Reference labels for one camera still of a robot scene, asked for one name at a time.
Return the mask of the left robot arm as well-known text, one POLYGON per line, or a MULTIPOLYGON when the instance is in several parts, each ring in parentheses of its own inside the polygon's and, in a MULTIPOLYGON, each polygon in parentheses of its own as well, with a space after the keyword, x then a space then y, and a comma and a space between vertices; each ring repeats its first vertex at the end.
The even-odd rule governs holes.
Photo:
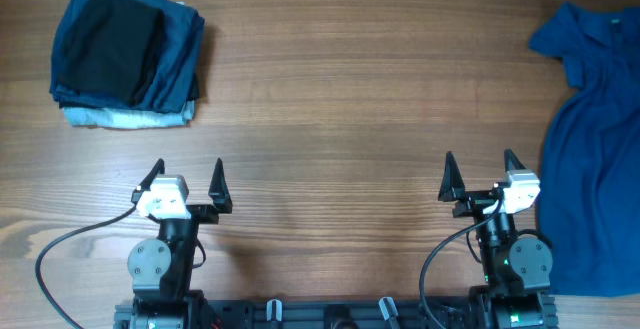
POLYGON ((116 328, 220 328, 222 322, 200 290, 190 288, 202 248, 199 226, 216 224, 232 212, 223 162, 217 160, 209 184, 209 204, 189 204, 189 189, 181 175, 165 173, 159 159, 134 189, 131 202, 139 215, 159 225, 154 239, 131 250, 127 268, 132 277, 133 302, 117 310, 116 328))

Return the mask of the blue polo shirt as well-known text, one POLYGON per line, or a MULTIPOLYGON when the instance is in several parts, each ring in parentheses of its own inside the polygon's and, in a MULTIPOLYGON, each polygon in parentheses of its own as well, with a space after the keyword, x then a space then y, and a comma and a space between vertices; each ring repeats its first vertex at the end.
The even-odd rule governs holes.
POLYGON ((539 228, 553 244, 554 293, 639 291, 639 10, 563 4, 531 39, 575 93, 543 146, 539 228))

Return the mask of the light grey folded garment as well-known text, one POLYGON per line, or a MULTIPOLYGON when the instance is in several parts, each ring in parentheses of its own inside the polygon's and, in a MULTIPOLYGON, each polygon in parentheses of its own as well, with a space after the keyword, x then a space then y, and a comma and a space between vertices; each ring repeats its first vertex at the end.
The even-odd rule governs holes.
POLYGON ((71 126, 135 130, 185 126, 194 118, 195 104, 186 102, 178 113, 83 107, 65 107, 62 112, 71 126))

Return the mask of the black folded garment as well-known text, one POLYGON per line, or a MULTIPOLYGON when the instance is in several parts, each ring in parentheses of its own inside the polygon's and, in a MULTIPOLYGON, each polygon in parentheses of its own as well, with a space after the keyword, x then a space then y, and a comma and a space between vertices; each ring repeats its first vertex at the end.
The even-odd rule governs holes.
POLYGON ((60 84, 133 106, 153 82, 165 38, 162 10, 137 0, 88 0, 62 42, 60 84))

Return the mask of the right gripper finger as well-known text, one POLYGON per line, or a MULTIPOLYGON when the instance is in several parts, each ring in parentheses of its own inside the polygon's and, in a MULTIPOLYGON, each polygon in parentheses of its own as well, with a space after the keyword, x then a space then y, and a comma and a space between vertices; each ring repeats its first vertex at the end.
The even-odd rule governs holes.
POLYGON ((506 172, 526 169, 511 149, 504 150, 504 166, 506 172))
POLYGON ((439 200, 460 200, 465 194, 465 184, 457 161, 451 151, 446 153, 444 174, 441 182, 439 200))

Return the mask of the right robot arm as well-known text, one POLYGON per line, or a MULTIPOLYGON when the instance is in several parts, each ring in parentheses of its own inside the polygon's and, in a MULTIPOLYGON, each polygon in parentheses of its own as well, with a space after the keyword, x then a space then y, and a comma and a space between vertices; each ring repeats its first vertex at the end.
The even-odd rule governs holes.
POLYGON ((438 199, 455 204, 455 218, 471 217, 485 283, 469 289, 468 328, 551 329, 559 325, 549 295, 551 242, 535 229, 518 230, 514 216, 540 193, 537 175, 512 150, 504 151, 505 177, 488 190, 465 188, 454 155, 446 154, 438 199))

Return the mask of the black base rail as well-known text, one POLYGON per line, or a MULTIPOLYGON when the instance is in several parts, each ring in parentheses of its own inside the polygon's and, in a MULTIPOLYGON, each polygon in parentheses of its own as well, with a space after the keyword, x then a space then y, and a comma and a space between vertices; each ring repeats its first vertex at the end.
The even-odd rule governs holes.
POLYGON ((391 297, 365 301, 210 301, 196 310, 118 305, 115 328, 557 328, 555 301, 535 296, 507 302, 430 297, 430 313, 418 301, 391 297))

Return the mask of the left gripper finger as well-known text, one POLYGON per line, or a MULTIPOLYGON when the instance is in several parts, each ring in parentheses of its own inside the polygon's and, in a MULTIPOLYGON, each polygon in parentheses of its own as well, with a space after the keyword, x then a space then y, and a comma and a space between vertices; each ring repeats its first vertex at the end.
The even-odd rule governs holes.
POLYGON ((210 181, 208 196, 215 207, 231 207, 232 198, 224 175, 223 161, 218 158, 210 181))
POLYGON ((165 162, 162 158, 159 158, 150 172, 144 177, 144 179, 138 185, 138 191, 148 191, 151 187, 153 180, 160 174, 165 173, 165 162))

